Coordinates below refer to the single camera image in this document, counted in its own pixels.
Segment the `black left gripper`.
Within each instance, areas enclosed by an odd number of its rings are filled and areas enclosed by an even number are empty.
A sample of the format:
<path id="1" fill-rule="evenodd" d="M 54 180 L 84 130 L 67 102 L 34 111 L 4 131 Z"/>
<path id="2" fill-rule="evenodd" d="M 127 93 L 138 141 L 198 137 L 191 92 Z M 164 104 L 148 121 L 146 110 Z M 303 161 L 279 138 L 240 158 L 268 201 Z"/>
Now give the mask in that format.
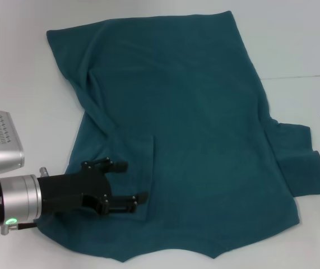
<path id="1" fill-rule="evenodd" d="M 105 157 L 81 163 L 81 170 L 73 174 L 38 178 L 41 193 L 41 215 L 88 207 L 98 215 L 133 214 L 147 202 L 148 192 L 130 196 L 112 196 L 110 183 L 104 174 L 125 173 L 126 161 L 112 161 Z"/>

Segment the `teal blue t-shirt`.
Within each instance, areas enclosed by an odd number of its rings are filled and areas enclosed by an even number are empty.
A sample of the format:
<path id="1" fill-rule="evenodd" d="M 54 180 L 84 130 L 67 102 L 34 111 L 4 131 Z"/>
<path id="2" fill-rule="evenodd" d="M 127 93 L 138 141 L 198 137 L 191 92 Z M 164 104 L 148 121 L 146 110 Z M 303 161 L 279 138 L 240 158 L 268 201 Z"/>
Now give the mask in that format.
<path id="1" fill-rule="evenodd" d="M 127 261 L 164 249 L 211 258 L 299 223 L 296 197 L 320 194 L 310 129 L 270 116 L 231 12 L 123 18 L 47 32 L 84 116 L 67 172 L 109 157 L 134 214 L 88 209 L 39 220 L 72 251 Z"/>

